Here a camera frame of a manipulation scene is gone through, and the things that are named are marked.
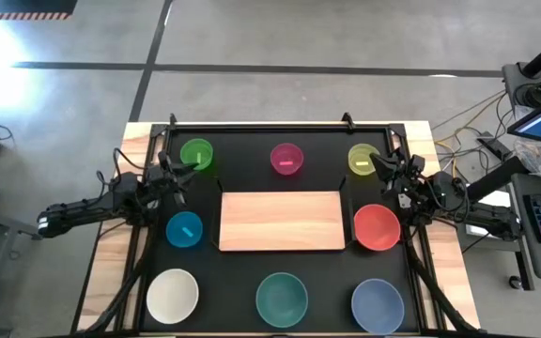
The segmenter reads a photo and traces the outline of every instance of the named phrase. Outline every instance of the desk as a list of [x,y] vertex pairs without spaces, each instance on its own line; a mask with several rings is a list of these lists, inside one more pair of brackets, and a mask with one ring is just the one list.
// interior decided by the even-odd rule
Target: desk
[[[265,122],[251,122],[252,124],[262,124]],[[328,122],[287,122],[294,124],[322,124]],[[406,128],[408,146],[410,154],[416,154],[425,158],[425,176],[432,175],[440,170],[440,163],[433,145],[433,136],[429,123],[427,121],[364,121],[356,122],[357,124],[389,124],[398,123],[404,124]],[[149,142],[149,132],[151,125],[156,123],[150,122],[134,122],[127,124],[122,141],[122,151],[137,165],[143,165],[147,154],[147,144]],[[222,124],[208,122],[192,122],[184,124]],[[120,170],[133,171],[126,161],[120,159]],[[121,220],[105,222],[101,231],[120,223]],[[142,233],[139,237],[140,246],[138,253],[141,252],[145,244],[144,234],[147,229],[141,229]],[[438,283],[452,302],[455,308],[463,315],[463,317],[474,327],[479,328],[479,319],[475,310],[475,304],[465,270],[465,263],[460,251],[456,231],[450,226],[434,222],[427,227],[427,235],[431,249],[432,259]],[[108,233],[101,238],[96,244],[93,261],[86,275],[87,284],[85,292],[82,295],[82,302],[79,302],[77,330],[88,328],[105,307],[114,297],[119,289],[122,276],[124,273],[125,262],[127,260],[127,252],[129,241],[131,238],[131,228],[127,225],[122,225],[116,230]],[[135,308],[135,300],[137,293],[137,285],[131,291],[128,298],[128,306],[125,313],[124,323],[127,328],[132,325],[132,319]],[[433,302],[426,288],[423,287],[423,300],[427,321],[431,328],[436,328],[435,317],[433,316]],[[448,328],[452,329],[452,325],[448,322]]]

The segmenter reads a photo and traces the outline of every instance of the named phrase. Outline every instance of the black tray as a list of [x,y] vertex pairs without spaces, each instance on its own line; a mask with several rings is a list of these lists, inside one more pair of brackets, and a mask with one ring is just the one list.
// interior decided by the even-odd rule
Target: black tray
[[[179,161],[180,148],[190,139],[204,138],[214,147],[212,165],[201,172],[187,193],[188,210],[204,223],[204,236],[194,247],[177,249],[165,237],[165,226],[178,212],[172,196],[162,200],[159,224],[150,232],[152,260],[140,287],[136,313],[141,332],[359,332],[350,311],[351,294],[365,279],[381,278],[393,284],[405,304],[406,314],[399,332],[418,332],[421,296],[411,278],[406,247],[400,241],[383,253],[369,252],[356,241],[341,252],[221,253],[216,232],[224,192],[337,191],[342,195],[346,226],[351,215],[366,204],[382,204],[399,211],[397,200],[384,200],[384,184],[375,174],[359,177],[348,168],[348,151],[368,143],[382,154],[394,149],[392,130],[403,126],[357,126],[348,132],[343,125],[323,126],[177,126],[165,135],[164,148]],[[283,177],[270,163],[271,150],[290,142],[304,153],[304,165],[297,175]],[[400,143],[405,145],[404,135]],[[146,306],[147,287],[167,269],[185,269],[197,280],[200,298],[193,313],[184,321],[165,325],[156,321]],[[306,285],[309,308],[297,325],[279,330],[268,325],[255,308],[255,292],[269,274],[285,271]]]

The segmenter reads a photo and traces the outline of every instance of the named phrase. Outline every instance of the green bowl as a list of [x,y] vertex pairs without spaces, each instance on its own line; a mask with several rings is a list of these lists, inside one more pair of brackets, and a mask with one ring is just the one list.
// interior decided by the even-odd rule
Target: green bowl
[[180,149],[180,160],[185,163],[199,163],[195,170],[204,170],[211,163],[214,156],[212,145],[204,139],[189,140]]
[[379,154],[379,151],[368,144],[357,144],[348,153],[348,166],[357,175],[366,176],[375,172],[375,165],[371,162],[371,153]]
[[258,313],[275,328],[298,324],[308,309],[308,293],[298,277],[276,272],[260,283],[255,293]]

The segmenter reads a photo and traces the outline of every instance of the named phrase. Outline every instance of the yellow bowl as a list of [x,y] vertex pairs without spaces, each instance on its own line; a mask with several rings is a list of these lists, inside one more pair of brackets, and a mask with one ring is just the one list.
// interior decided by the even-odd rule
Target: yellow bowl
[[348,153],[348,166],[360,176],[371,175],[375,172],[375,166],[371,162],[371,153],[379,154],[379,151],[368,144],[357,144],[353,146]]

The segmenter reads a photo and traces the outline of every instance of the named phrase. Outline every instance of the bowl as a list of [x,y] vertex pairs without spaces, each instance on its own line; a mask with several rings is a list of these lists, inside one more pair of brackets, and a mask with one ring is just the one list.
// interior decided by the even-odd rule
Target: bowl
[[358,325],[371,334],[392,334],[404,320],[402,296],[393,285],[381,279],[358,284],[351,306]]
[[304,154],[301,149],[290,143],[276,146],[270,153],[270,164],[281,175],[292,175],[304,163]]
[[276,272],[260,283],[255,293],[258,313],[275,328],[298,324],[308,309],[308,293],[298,277]]
[[180,160],[185,163],[198,163],[195,170],[204,170],[212,163],[214,149],[204,139],[189,140],[180,149]]
[[178,248],[194,246],[202,238],[203,232],[202,220],[190,211],[175,214],[166,225],[166,239]]
[[351,171],[360,176],[371,175],[375,172],[375,165],[371,161],[371,153],[379,154],[379,151],[368,144],[357,144],[348,152],[348,166]]
[[354,234],[367,249],[385,251],[400,240],[400,221],[382,205],[366,205],[354,215]]
[[147,309],[163,324],[177,324],[195,309],[199,299],[197,281],[184,269],[169,269],[159,274],[147,290]]

